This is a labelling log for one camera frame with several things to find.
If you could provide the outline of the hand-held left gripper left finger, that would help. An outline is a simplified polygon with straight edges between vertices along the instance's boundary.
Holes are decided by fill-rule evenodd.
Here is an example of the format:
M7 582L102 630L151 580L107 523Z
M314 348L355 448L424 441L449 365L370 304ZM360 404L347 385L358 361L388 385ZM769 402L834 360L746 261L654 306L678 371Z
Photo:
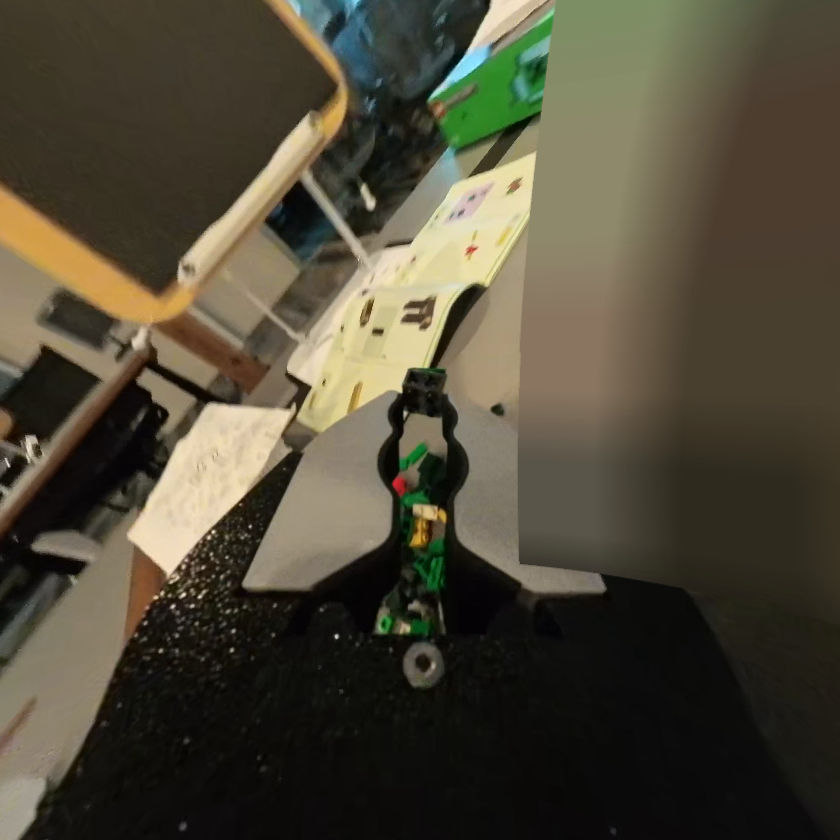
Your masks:
M400 500L392 482L403 432L402 397L385 392L316 436L243 580L251 595L297 598L294 628L330 603L371 631L396 583Z

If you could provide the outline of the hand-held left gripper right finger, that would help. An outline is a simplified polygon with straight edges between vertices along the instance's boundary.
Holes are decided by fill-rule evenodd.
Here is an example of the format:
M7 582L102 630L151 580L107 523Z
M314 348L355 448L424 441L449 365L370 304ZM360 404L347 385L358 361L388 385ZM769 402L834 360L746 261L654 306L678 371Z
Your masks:
M596 573L520 558L518 434L463 397L444 400L448 515L444 616L452 634L561 634L557 601L600 597Z

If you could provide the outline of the pile of toy bricks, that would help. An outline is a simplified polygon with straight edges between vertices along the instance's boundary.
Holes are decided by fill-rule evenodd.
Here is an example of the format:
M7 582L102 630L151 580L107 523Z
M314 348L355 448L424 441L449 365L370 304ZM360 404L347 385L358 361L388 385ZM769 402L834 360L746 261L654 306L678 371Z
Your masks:
M381 600L374 635L430 638L445 633L446 467L446 458L425 443L398 459L392 481L398 501L398 574Z

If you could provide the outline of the small black studded brick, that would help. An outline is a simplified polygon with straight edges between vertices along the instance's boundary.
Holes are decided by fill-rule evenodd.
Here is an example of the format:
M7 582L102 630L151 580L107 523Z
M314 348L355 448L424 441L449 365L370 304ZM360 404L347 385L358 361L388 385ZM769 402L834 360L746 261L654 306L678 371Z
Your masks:
M408 415L441 417L447 373L442 368L410 368L402 383L402 410Z

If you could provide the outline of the pale green instruction booklet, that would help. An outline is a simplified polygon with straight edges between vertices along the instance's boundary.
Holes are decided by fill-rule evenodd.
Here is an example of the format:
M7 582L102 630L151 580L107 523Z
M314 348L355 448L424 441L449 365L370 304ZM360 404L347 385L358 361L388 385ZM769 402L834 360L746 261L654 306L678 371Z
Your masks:
M493 282L530 217L537 154L457 182L405 246L374 254L289 359L309 386L297 419L319 434L409 369L434 366L459 304Z

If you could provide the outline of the white printed paper bag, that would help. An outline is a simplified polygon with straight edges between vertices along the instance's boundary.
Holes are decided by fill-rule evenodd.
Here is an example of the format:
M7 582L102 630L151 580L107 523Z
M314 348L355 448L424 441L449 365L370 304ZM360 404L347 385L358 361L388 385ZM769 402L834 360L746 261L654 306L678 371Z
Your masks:
M164 574L186 556L290 450L282 438L296 409L207 405L175 446L129 541Z

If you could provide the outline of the brown wooden table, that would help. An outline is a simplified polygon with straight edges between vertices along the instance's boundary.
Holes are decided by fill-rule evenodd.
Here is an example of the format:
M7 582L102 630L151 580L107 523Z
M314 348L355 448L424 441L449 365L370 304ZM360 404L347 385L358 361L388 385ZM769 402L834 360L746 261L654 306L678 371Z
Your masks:
M225 341L211 328L195 320L190 313L151 328L138 327L131 336L114 374L101 381L86 395L48 441L40 460L27 467L11 492L3 499L3 539L14 529L25 510L54 479L56 473L106 415L121 393L146 370L153 370L180 390L192 394L197 401L208 403L215 400L214 395L207 390L158 364L157 352L151 338L152 332L162 334L201 358L235 382L246 394L251 393L268 372L264 364Z

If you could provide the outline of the long grey wood-edged table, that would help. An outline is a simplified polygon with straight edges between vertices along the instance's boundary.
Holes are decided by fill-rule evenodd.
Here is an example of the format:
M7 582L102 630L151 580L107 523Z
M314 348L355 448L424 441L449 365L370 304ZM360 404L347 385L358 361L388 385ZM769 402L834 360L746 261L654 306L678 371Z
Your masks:
M166 581L130 529L112 533L2 674L2 839L25 835L67 775L126 643Z

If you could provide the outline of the green cardboard box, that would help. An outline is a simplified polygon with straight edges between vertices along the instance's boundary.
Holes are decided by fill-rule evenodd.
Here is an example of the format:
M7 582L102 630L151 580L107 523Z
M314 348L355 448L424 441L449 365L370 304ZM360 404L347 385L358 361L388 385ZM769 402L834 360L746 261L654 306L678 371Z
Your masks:
M427 107L459 150L542 109L554 1L491 2L468 50Z

